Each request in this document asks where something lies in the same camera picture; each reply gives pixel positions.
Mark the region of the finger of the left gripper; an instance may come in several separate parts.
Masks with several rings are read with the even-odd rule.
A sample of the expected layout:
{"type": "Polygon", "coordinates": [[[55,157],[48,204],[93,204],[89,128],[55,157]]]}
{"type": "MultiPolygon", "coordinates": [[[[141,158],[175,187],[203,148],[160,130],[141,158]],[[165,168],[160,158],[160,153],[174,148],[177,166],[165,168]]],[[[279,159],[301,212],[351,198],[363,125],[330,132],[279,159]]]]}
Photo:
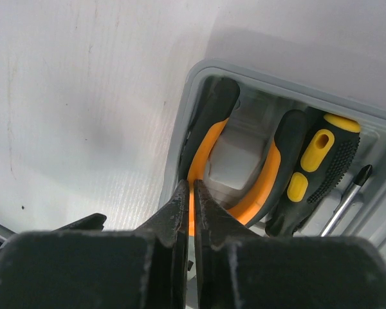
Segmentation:
{"type": "Polygon", "coordinates": [[[93,213],[89,216],[71,222],[63,227],[55,229],[55,232],[71,232],[71,231],[102,231],[107,216],[101,213],[93,213]]]}

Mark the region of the black yellow screwdriver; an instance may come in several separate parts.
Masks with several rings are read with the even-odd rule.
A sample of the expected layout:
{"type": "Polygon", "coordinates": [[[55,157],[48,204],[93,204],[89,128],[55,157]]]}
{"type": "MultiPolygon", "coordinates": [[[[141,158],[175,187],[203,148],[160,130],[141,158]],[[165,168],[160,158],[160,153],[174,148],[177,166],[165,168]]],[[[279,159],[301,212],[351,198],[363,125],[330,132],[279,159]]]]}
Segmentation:
{"type": "Polygon", "coordinates": [[[328,236],[334,231],[334,229],[338,225],[338,222],[344,217],[348,208],[353,204],[355,196],[359,193],[360,189],[370,178],[372,170],[373,166],[371,164],[365,165],[352,179],[351,183],[344,191],[340,203],[337,205],[336,209],[333,211],[332,216],[329,218],[329,220],[321,230],[319,234],[320,237],[328,236]]]}
{"type": "Polygon", "coordinates": [[[360,143],[361,125],[349,118],[326,113],[306,135],[299,159],[265,233],[292,236],[318,204],[340,183],[360,143]]]}

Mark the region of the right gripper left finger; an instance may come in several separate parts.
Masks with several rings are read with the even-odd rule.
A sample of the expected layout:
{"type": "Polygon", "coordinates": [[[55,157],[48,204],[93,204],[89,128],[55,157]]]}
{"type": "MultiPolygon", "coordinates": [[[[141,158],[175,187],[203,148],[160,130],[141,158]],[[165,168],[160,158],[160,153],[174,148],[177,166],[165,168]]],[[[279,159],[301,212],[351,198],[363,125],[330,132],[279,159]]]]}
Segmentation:
{"type": "Polygon", "coordinates": [[[189,187],[134,230],[25,232],[0,250],[0,308],[184,308],[189,187]]]}

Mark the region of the grey plastic tool case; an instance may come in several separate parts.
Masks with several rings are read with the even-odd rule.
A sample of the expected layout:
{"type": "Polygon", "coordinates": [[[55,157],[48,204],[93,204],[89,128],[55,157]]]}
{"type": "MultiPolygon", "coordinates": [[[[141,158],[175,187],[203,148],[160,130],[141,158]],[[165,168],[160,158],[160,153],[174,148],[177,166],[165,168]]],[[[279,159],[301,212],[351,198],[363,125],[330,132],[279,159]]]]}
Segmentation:
{"type": "Polygon", "coordinates": [[[386,116],[232,64],[208,61],[197,65],[179,103],[160,196],[164,204],[178,182],[188,183],[186,285],[197,284],[195,181],[201,180],[220,207],[262,237],[320,237],[347,186],[368,164],[373,166],[370,178],[325,237],[365,239],[386,264],[386,116]],[[361,125],[358,150],[340,183],[301,228],[292,236],[270,237],[265,233],[266,222],[290,182],[308,131],[326,113],[361,125]]]}

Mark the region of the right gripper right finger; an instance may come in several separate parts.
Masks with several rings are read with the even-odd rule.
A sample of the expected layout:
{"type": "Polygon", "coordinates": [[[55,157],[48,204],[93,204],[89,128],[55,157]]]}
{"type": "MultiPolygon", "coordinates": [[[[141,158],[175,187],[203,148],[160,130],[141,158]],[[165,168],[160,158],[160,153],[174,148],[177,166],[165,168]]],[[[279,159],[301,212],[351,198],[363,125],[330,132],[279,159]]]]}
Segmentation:
{"type": "Polygon", "coordinates": [[[357,237],[262,237],[194,182],[200,308],[386,308],[386,264],[357,237]]]}

